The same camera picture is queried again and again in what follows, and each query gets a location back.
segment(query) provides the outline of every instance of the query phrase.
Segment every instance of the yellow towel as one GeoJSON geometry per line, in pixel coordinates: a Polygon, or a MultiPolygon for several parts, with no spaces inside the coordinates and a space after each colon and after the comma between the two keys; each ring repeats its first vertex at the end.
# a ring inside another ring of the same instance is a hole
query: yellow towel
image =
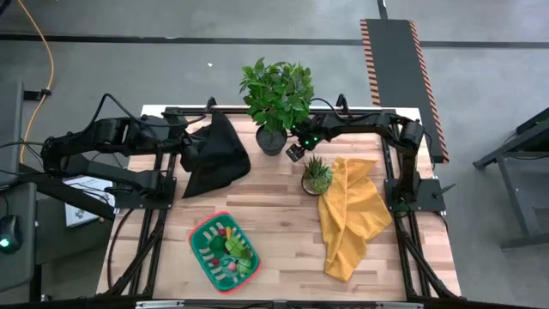
{"type": "Polygon", "coordinates": [[[332,185],[318,199],[326,245],[324,271],[344,282],[366,254],[366,242],[392,221],[376,186],[366,176],[375,163],[338,157],[332,166],[332,185]]]}

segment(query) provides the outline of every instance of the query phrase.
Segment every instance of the orange striped tape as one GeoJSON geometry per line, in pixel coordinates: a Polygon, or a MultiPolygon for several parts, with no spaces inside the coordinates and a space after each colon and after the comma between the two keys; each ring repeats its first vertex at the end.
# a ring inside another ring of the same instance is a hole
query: orange striped tape
{"type": "Polygon", "coordinates": [[[446,150],[446,141],[444,140],[443,128],[442,128],[442,125],[440,124],[440,118],[438,117],[438,109],[437,109],[437,104],[435,103],[435,97],[432,95],[431,83],[429,82],[429,76],[427,75],[425,60],[423,59],[423,53],[421,52],[421,47],[419,46],[418,32],[415,28],[415,24],[413,23],[413,21],[408,21],[408,22],[410,23],[410,31],[412,32],[413,42],[415,44],[415,50],[418,53],[419,67],[421,68],[421,74],[423,75],[423,82],[425,83],[425,89],[427,91],[427,96],[429,97],[429,103],[431,104],[432,116],[435,120],[435,125],[437,126],[438,141],[440,142],[440,147],[443,151],[443,162],[448,163],[449,155],[448,155],[448,151],[446,150]]]}
{"type": "Polygon", "coordinates": [[[379,100],[379,88],[377,85],[376,68],[374,65],[374,55],[371,52],[370,33],[366,20],[360,20],[360,32],[362,34],[362,44],[364,45],[364,56],[366,58],[366,68],[368,70],[368,83],[370,84],[371,103],[375,106],[381,106],[379,100]]]}

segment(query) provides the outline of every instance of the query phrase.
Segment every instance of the potted plant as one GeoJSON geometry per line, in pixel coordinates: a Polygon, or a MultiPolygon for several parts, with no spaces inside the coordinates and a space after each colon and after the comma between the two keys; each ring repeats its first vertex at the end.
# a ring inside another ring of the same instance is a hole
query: potted plant
{"type": "Polygon", "coordinates": [[[332,184],[332,171],[323,164],[322,158],[315,155],[305,164],[305,172],[301,178],[303,190],[312,196],[319,196],[328,190],[332,184]]]}
{"type": "Polygon", "coordinates": [[[309,115],[311,70],[301,64],[279,62],[265,66],[264,58],[254,67],[242,68],[240,93],[248,88],[244,102],[248,115],[260,125],[256,140],[267,155],[277,155],[286,144],[287,130],[309,115]]]}

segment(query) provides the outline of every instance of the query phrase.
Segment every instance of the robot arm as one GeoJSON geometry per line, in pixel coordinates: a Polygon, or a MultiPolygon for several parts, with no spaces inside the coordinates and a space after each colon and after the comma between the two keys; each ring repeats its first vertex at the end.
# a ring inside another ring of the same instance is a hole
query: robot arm
{"type": "Polygon", "coordinates": [[[45,172],[54,177],[87,175],[126,184],[125,190],[138,191],[141,195],[164,196],[164,191],[171,190],[172,185],[166,188],[170,180],[165,179],[160,167],[136,173],[93,162],[82,155],[94,150],[125,156],[181,154],[184,169],[192,172],[202,140],[187,133],[188,123],[184,118],[165,115],[164,118],[142,116],[137,120],[104,118],[90,123],[80,132],[47,138],[40,153],[45,172]]]}
{"type": "Polygon", "coordinates": [[[298,161],[306,150],[313,150],[322,140],[330,142],[332,138],[347,133],[377,133],[387,140],[401,154],[402,170],[395,200],[415,202],[419,187],[419,173],[416,170],[417,153],[425,129],[419,120],[413,121],[394,113],[379,111],[355,118],[343,118],[338,114],[322,114],[296,124],[291,132],[298,138],[287,151],[292,161],[298,161]],[[402,125],[399,136],[392,130],[393,124],[402,125]]]}

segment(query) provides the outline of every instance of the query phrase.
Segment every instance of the concrete floor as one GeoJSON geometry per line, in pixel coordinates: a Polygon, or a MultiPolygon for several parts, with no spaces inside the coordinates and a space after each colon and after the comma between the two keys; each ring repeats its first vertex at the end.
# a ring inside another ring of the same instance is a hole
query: concrete floor
{"type": "MultiPolygon", "coordinates": [[[[375,0],[26,3],[47,33],[359,39],[358,19],[378,18],[375,0]]],[[[386,3],[389,18],[416,21],[420,39],[549,40],[547,1],[386,3]]],[[[0,17],[0,32],[15,31],[33,32],[16,3],[0,17]]],[[[44,87],[49,68],[41,43],[0,46],[0,82],[22,78],[27,88],[44,87]]],[[[54,95],[40,111],[31,141],[81,129],[104,92],[115,94],[134,113],[144,104],[198,104],[212,95],[220,104],[239,103],[239,68],[261,56],[310,66],[318,96],[334,100],[344,93],[352,105],[371,104],[359,46],[54,43],[51,48],[57,69],[54,95]]],[[[457,183],[444,198],[462,293],[471,300],[549,307],[549,246],[499,249],[501,242],[519,237],[520,229],[498,169],[480,173],[471,165],[518,124],[547,108],[549,50],[424,49],[424,56],[450,154],[450,164],[437,165],[436,172],[443,185],[457,183]]],[[[26,104],[25,119],[33,107],[26,104]]],[[[102,115],[122,112],[107,105],[102,115]]],[[[109,156],[100,160],[113,163],[109,156]]],[[[30,156],[27,161],[37,166],[30,156]]],[[[58,299],[92,295],[104,250],[49,265],[44,290],[58,299]]],[[[24,301],[24,296],[19,289],[0,294],[0,302],[24,301]]]]}

